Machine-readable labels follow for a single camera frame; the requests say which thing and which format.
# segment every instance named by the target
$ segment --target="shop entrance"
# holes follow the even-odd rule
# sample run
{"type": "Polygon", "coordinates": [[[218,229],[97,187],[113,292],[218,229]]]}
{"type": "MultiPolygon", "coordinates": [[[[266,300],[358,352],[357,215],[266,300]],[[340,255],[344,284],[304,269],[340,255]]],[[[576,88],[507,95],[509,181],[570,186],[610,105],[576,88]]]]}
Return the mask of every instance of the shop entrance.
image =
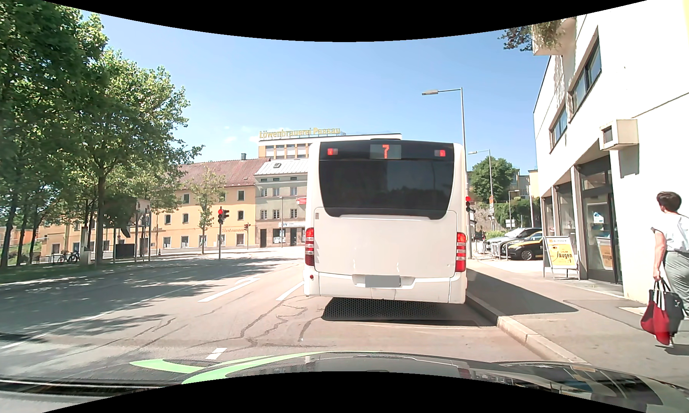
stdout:
{"type": "Polygon", "coordinates": [[[587,276],[622,284],[609,156],[581,165],[580,177],[582,213],[587,226],[587,276]]]}

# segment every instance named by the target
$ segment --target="bus bumper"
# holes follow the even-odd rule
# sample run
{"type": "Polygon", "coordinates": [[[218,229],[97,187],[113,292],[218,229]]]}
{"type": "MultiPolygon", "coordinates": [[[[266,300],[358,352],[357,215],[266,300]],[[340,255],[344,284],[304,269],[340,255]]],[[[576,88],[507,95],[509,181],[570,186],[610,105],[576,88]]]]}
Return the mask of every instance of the bus bumper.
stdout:
{"type": "Polygon", "coordinates": [[[362,276],[320,273],[313,268],[304,269],[306,296],[375,298],[400,301],[464,304],[466,299],[466,273],[451,278],[402,277],[399,288],[366,288],[362,276]]]}

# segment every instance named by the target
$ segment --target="white bus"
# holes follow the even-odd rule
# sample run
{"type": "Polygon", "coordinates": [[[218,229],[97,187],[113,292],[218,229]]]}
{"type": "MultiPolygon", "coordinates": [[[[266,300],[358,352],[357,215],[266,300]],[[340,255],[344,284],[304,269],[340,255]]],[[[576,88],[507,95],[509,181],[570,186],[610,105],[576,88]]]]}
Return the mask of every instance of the white bus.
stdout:
{"type": "Polygon", "coordinates": [[[465,302],[461,145],[339,137],[309,159],[306,296],[465,302]]]}

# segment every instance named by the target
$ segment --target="short brown hair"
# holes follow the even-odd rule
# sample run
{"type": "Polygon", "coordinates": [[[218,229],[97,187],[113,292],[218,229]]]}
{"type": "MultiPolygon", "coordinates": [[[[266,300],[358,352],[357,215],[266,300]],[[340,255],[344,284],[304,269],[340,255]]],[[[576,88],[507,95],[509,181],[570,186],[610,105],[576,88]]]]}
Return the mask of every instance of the short brown hair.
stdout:
{"type": "Polygon", "coordinates": [[[665,207],[670,212],[678,212],[678,208],[680,208],[680,195],[675,192],[660,192],[655,199],[660,206],[665,207]]]}

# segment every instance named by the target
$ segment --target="bus license plate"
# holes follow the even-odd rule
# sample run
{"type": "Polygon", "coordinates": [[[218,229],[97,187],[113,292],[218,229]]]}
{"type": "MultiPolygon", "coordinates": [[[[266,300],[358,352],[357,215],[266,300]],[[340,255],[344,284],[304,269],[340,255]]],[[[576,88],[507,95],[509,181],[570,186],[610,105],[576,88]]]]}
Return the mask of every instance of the bus license plate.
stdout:
{"type": "Polygon", "coordinates": [[[365,276],[365,288],[399,288],[400,276],[365,276]]]}

